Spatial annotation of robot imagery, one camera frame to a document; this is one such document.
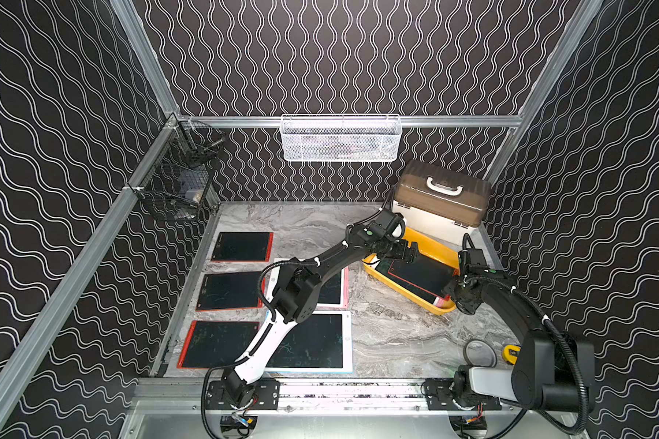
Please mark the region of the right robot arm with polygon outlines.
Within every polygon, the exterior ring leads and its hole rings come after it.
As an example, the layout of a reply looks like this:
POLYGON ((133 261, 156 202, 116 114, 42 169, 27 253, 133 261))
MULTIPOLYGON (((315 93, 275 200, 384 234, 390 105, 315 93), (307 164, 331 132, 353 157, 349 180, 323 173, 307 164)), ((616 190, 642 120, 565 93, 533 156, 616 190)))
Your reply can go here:
POLYGON ((567 435, 585 431, 594 406, 594 347, 582 336, 556 328, 548 314, 501 270, 492 269, 470 234, 458 253, 459 272, 445 286, 459 312, 473 316, 491 307, 518 339, 520 353, 509 371, 461 366, 451 393, 456 404, 479 407, 496 400, 534 411, 567 435))

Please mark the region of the large red writing tablet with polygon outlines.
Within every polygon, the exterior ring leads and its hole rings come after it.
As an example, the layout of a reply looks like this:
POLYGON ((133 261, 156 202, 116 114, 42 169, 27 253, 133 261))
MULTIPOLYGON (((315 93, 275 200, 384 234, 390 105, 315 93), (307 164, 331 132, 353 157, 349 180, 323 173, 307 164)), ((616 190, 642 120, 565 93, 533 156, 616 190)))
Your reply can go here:
POLYGON ((193 321, 185 338, 179 369, 209 369, 237 360, 258 332, 256 322, 193 321))

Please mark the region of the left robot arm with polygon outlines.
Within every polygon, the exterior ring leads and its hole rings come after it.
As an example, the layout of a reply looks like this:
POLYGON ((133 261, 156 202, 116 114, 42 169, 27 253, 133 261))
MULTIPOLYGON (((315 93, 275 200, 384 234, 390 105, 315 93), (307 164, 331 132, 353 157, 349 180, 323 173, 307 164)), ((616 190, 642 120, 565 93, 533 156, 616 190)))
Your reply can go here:
POLYGON ((268 309, 267 317, 236 361, 206 371, 201 388, 202 412, 206 412, 212 400, 208 391, 214 371, 223 373, 223 391, 232 407, 239 410, 253 403, 256 382, 261 380, 267 363, 287 334, 315 312, 320 290, 335 274, 371 255, 380 261, 415 261, 418 246, 405 239, 406 219, 403 214, 394 212, 390 203, 391 199, 388 199, 372 215, 348 224, 342 240, 329 250, 312 258, 300 260, 293 257, 265 267, 258 278, 258 286, 268 274, 278 270, 272 296, 267 298, 263 289, 258 291, 268 309))

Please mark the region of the blue white writing tablet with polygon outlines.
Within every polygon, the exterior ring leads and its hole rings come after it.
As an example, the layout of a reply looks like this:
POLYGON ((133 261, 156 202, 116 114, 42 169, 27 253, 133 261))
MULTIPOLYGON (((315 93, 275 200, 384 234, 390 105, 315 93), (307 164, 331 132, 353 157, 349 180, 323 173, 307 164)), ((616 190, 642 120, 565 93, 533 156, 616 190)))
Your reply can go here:
POLYGON ((291 329, 265 367, 277 373, 349 373, 353 337, 349 311, 319 311, 291 329))

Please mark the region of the yellow storage tray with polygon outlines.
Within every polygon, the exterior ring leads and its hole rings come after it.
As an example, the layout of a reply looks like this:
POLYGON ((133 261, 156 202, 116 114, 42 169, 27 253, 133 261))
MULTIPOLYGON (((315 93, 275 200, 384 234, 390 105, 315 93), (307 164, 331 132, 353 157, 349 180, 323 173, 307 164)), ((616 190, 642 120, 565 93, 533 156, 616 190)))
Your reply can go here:
MULTIPOLYGON (((441 263, 444 263, 445 265, 452 267, 454 269, 454 276, 459 274, 458 254, 456 251, 450 249, 450 247, 420 232, 416 232, 415 230, 412 229, 408 229, 406 231, 405 240, 415 241, 416 243, 419 244, 419 254, 422 254, 428 258, 431 258, 433 260, 439 261, 441 263)), ((420 307, 424 308, 426 311, 430 312, 431 314, 442 316, 456 309, 455 304, 453 307, 447 309, 439 309, 437 307, 434 307, 430 303, 424 302, 423 300, 414 296, 410 292, 406 291, 406 289, 404 289, 403 287, 400 287, 399 285, 396 285, 393 282, 389 281, 384 275, 379 274, 379 272, 377 272, 376 270, 378 263, 380 263, 381 261, 385 261, 385 260, 379 260, 375 254, 372 254, 371 256, 365 258, 364 271, 367 272, 369 276, 375 278, 377 281, 383 283, 384 285, 388 286, 395 292, 401 294, 402 296, 404 296, 411 302, 415 303, 416 305, 419 305, 420 307)))

